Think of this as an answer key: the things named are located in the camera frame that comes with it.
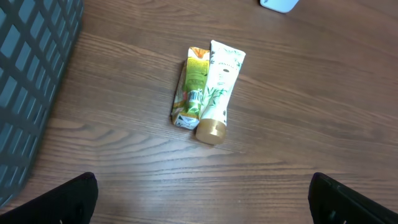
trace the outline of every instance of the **wooden table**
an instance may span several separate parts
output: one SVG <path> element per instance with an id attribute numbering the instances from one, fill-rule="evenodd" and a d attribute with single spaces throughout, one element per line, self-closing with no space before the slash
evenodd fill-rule
<path id="1" fill-rule="evenodd" d="M 314 172 L 398 212 L 398 1 L 86 0 L 14 208 L 85 171 L 92 223 L 311 223 Z M 189 46 L 247 53 L 216 147 L 170 122 Z"/>

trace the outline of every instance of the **gold cap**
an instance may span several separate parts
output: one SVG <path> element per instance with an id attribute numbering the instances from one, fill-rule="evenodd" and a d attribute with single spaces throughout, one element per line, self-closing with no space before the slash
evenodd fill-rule
<path id="1" fill-rule="evenodd" d="M 225 139 L 226 125 L 214 119 L 202 119 L 197 129 L 197 139 L 207 144 L 221 144 Z"/>

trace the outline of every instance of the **barcode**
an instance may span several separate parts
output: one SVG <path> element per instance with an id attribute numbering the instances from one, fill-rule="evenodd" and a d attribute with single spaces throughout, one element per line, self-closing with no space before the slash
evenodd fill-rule
<path id="1" fill-rule="evenodd" d="M 200 103 L 203 94 L 200 91 L 192 90 L 188 93 L 188 102 L 189 103 Z"/>

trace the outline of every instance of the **lattice basket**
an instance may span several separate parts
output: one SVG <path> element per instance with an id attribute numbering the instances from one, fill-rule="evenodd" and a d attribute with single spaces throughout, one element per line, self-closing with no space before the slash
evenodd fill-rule
<path id="1" fill-rule="evenodd" d="M 83 0 L 0 0 L 0 207 L 26 183 L 81 30 Z"/>

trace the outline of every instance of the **tube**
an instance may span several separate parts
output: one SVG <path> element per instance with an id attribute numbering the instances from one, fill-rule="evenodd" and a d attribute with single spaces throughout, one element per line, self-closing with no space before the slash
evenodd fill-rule
<path id="1" fill-rule="evenodd" d="M 206 86 L 209 71 L 210 51 L 198 47 L 188 49 L 185 62 L 175 92 L 172 122 L 174 125 L 195 129 L 202 111 L 203 90 Z"/>
<path id="2" fill-rule="evenodd" d="M 210 67 L 196 137 L 208 144 L 223 143 L 226 135 L 226 114 L 232 89 L 244 60 L 241 50 L 211 41 Z"/>

